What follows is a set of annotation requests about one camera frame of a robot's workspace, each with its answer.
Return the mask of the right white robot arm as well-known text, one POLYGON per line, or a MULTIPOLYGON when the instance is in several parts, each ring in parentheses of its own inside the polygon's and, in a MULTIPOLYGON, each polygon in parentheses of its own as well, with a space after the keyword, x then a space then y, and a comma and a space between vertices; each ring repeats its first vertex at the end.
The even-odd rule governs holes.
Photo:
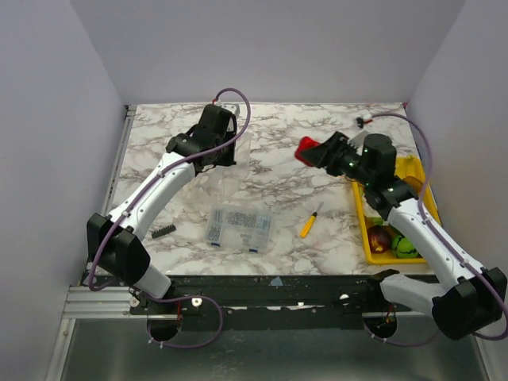
POLYGON ((395 173, 397 152, 391 139, 369 134, 362 149, 343 133, 318 143, 303 137, 295 157, 310 167, 346 176, 361 184, 367 204, 414 246, 434 271, 436 283, 385 271, 378 284, 365 291, 367 305, 376 311, 392 303, 432 318, 448 338, 459 340, 507 315, 507 278, 497 267, 486 269, 469 256, 436 223, 421 197, 395 173))

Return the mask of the red bell pepper toy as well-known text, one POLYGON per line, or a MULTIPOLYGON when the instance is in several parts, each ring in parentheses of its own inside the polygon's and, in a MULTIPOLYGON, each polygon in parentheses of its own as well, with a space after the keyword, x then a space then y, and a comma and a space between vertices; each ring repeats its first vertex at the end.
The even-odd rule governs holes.
POLYGON ((307 158, 308 154, 306 152, 318 147, 320 144, 320 142, 310 137, 303 137, 299 141, 298 147, 294 153, 295 159, 305 164, 307 167, 314 167, 313 161, 307 158))

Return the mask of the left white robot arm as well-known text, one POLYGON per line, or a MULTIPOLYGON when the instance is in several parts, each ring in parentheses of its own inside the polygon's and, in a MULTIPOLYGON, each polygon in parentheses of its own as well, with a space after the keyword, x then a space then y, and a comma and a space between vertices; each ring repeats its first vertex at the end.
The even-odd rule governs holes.
POLYGON ((152 263, 142 244, 156 217, 207 166, 236 163, 235 140, 240 108, 213 102, 204 107, 198 123, 172 137, 159 163, 143 183, 107 215, 93 214, 87 222, 88 277, 97 268, 148 294, 160 314, 175 307, 171 280, 152 263))

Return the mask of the clear zip top bag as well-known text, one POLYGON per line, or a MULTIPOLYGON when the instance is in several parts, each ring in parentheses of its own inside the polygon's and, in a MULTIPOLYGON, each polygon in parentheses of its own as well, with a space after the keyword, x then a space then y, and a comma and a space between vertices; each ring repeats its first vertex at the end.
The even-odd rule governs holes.
POLYGON ((250 172, 252 134, 244 133, 236 142, 231 167, 215 167, 197 178, 196 187, 210 201, 225 202, 240 188, 250 172))

